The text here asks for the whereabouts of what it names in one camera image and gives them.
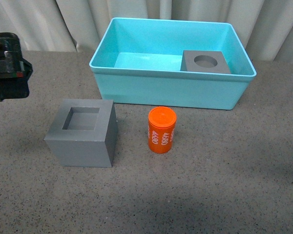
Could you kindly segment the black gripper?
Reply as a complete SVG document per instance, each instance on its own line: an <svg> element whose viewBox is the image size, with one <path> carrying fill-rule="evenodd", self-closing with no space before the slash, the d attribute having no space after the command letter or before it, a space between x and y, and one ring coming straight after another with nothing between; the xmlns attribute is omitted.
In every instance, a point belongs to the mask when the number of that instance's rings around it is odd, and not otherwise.
<svg viewBox="0 0 293 234"><path fill-rule="evenodd" d="M22 57L19 37L0 33L0 101L27 98L32 64Z"/></svg>

